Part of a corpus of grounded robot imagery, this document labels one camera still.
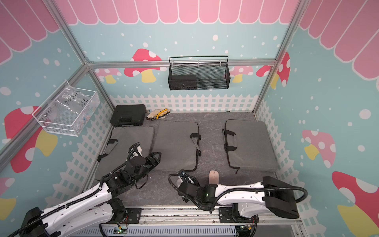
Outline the pink computer mouse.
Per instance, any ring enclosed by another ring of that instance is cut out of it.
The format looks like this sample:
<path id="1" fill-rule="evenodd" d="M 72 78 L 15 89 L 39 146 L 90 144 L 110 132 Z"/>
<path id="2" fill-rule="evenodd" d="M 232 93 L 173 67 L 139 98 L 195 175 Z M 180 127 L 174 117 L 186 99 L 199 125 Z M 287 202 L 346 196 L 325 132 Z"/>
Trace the pink computer mouse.
<path id="1" fill-rule="evenodd" d="M 209 172 L 209 184 L 219 184 L 219 173 L 216 170 Z"/>

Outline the grey laptop bag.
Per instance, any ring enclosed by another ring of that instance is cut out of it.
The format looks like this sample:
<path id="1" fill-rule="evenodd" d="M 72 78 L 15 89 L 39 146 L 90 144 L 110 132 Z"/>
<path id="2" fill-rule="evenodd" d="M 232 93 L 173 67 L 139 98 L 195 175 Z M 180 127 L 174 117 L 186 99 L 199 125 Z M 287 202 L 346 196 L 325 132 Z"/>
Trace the grey laptop bag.
<path id="1" fill-rule="evenodd" d="M 95 172 L 95 180 L 99 181 L 102 176 L 123 164 L 127 159 L 129 148 L 135 143 L 140 144 L 140 153 L 146 157 L 151 152 L 153 137 L 153 127 L 114 128 L 106 150 L 98 158 L 99 166 Z"/>
<path id="2" fill-rule="evenodd" d="M 160 152 L 156 170 L 193 172 L 201 157 L 198 123 L 188 121 L 161 121 L 153 151 Z"/>
<path id="3" fill-rule="evenodd" d="M 276 171 L 278 163 L 264 122 L 228 119 L 223 135 L 230 168 Z"/>

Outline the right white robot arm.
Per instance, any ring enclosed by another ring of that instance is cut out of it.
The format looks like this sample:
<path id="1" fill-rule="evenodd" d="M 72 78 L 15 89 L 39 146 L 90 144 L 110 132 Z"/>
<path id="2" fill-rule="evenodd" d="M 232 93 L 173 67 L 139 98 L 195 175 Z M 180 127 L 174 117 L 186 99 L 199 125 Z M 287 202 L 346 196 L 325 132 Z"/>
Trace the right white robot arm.
<path id="1" fill-rule="evenodd" d="M 219 173 L 209 173 L 209 183 L 199 181 L 184 170 L 170 174 L 170 185 L 184 202 L 192 202 L 198 209 L 212 213 L 231 209 L 234 222 L 254 222 L 260 214 L 274 214 L 280 218 L 298 219 L 297 204 L 308 197 L 305 188 L 292 186 L 274 177 L 265 176 L 261 182 L 227 186 L 219 184 Z"/>

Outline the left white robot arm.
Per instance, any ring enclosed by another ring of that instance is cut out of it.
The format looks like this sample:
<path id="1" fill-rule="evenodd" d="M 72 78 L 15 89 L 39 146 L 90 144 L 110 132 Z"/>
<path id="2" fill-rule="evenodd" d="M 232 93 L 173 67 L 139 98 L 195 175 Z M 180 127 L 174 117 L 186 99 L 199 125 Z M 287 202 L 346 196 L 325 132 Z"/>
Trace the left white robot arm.
<path id="1" fill-rule="evenodd" d="M 29 210 L 22 226 L 10 236 L 68 237 L 92 225 L 124 222 L 129 215 L 119 195 L 147 178 L 161 160 L 160 152 L 146 157 L 141 152 L 140 144 L 133 144 L 126 161 L 101 177 L 94 187 L 51 208 Z"/>

